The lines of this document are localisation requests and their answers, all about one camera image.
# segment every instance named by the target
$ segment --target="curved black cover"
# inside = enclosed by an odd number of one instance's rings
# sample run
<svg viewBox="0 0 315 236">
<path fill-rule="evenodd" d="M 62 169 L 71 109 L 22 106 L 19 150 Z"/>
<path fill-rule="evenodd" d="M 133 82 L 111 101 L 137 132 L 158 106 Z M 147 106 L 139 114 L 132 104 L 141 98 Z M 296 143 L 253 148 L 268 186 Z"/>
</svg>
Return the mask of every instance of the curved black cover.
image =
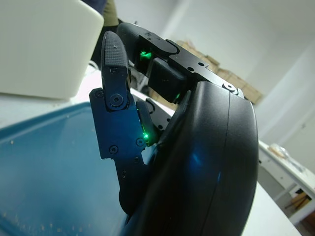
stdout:
<svg viewBox="0 0 315 236">
<path fill-rule="evenodd" d="M 198 82 L 175 138 L 160 145 L 147 193 L 124 236 L 239 236 L 255 193 L 252 104 Z"/>
</svg>

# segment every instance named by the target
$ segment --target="dark clothing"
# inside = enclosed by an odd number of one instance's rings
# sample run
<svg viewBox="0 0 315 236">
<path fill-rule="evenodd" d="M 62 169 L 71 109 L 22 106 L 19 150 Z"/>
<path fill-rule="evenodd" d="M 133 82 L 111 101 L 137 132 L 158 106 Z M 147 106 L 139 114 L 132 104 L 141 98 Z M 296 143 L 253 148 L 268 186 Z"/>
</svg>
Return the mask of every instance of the dark clothing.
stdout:
<svg viewBox="0 0 315 236">
<path fill-rule="evenodd" d="M 107 0 L 82 0 L 87 5 L 93 7 L 96 11 L 98 11 L 101 15 L 103 15 L 103 10 L 107 3 Z"/>
</svg>

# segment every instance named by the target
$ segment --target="white table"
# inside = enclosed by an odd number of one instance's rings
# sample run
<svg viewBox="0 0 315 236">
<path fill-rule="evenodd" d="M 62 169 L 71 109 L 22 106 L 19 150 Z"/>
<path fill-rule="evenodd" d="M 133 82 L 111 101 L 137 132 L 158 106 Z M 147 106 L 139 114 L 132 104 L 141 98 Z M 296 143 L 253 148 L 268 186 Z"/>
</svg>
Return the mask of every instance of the white table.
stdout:
<svg viewBox="0 0 315 236">
<path fill-rule="evenodd" d="M 300 210 L 298 210 L 296 213 L 294 213 L 290 217 L 290 221 L 292 222 L 292 224 L 296 225 L 315 210 L 315 201 L 314 201 L 314 199 L 315 199 L 315 175 L 310 170 L 308 170 L 307 168 L 305 169 L 304 172 L 302 172 L 302 173 L 299 172 L 288 161 L 286 161 L 282 158 L 279 158 L 275 154 L 273 154 L 268 149 L 269 146 L 267 144 L 265 144 L 264 142 L 259 141 L 259 147 L 265 154 L 267 154 L 267 156 L 271 160 L 273 160 L 281 169 L 283 169 L 294 181 L 294 184 L 292 184 L 287 189 L 285 189 L 284 191 L 279 193 L 274 198 L 274 201 L 278 200 L 284 194 L 290 192 L 297 185 L 299 185 L 300 188 L 313 199 L 312 201 L 310 201 L 308 204 L 306 204 L 304 207 L 302 207 Z"/>
<path fill-rule="evenodd" d="M 98 87 L 101 87 L 101 75 L 99 71 L 96 71 L 84 78 L 78 94 L 67 101 L 0 94 L 0 110 L 2 111 L 0 128 L 73 104 L 87 102 L 90 91 Z M 142 99 L 146 98 L 145 95 L 133 89 L 131 93 Z M 170 115 L 174 114 L 173 110 L 160 106 Z M 300 236 L 300 234 L 257 183 L 254 202 L 242 236 Z"/>
</svg>

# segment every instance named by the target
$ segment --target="screw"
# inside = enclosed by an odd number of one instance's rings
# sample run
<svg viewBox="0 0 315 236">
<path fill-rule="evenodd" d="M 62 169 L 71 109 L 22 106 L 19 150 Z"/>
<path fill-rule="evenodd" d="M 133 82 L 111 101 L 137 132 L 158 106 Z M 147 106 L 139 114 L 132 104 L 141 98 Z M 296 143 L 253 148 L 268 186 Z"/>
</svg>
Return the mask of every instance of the screw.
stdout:
<svg viewBox="0 0 315 236">
<path fill-rule="evenodd" d="M 234 92 L 236 90 L 236 88 L 228 82 L 224 83 L 222 87 L 229 90 L 230 92 Z"/>
<path fill-rule="evenodd" d="M 124 99 L 119 93 L 116 93 L 110 96 L 109 101 L 112 106 L 119 107 L 120 105 L 122 105 Z"/>
<path fill-rule="evenodd" d="M 137 144 L 137 146 L 141 147 L 141 146 L 144 145 L 144 140 L 143 140 L 142 138 L 138 138 L 138 139 L 136 140 L 136 144 Z"/>
<path fill-rule="evenodd" d="M 109 153 L 110 154 L 116 154 L 118 152 L 118 147 L 115 145 L 112 145 L 109 147 Z"/>
<path fill-rule="evenodd" d="M 122 172 L 122 178 L 126 178 L 127 171 Z"/>
<path fill-rule="evenodd" d="M 101 98 L 101 97 L 103 97 L 103 96 L 104 96 L 104 93 L 103 93 L 102 90 L 99 90 L 99 91 L 97 91 L 97 92 L 95 93 L 95 97 L 97 97 L 97 98 Z"/>
</svg>

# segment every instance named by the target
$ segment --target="white wall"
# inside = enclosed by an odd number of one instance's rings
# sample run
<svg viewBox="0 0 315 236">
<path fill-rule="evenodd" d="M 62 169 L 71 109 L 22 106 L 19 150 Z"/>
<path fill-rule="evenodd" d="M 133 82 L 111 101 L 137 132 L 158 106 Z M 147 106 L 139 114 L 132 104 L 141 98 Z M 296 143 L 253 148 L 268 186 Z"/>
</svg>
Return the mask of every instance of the white wall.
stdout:
<svg viewBox="0 0 315 236">
<path fill-rule="evenodd" d="M 178 0 L 115 0 L 118 18 L 161 34 Z"/>
<path fill-rule="evenodd" d="M 267 95 L 296 63 L 313 36 L 281 34 L 246 79 L 262 94 Z"/>
<path fill-rule="evenodd" d="M 314 65 L 315 41 L 255 108 L 259 137 L 264 142 L 284 144 L 315 109 Z"/>
<path fill-rule="evenodd" d="M 315 173 L 315 114 L 304 122 L 285 143 L 290 155 Z"/>
<path fill-rule="evenodd" d="M 266 53 L 277 34 L 249 4 L 234 0 L 195 0 L 172 33 L 190 40 L 242 78 Z"/>
</svg>

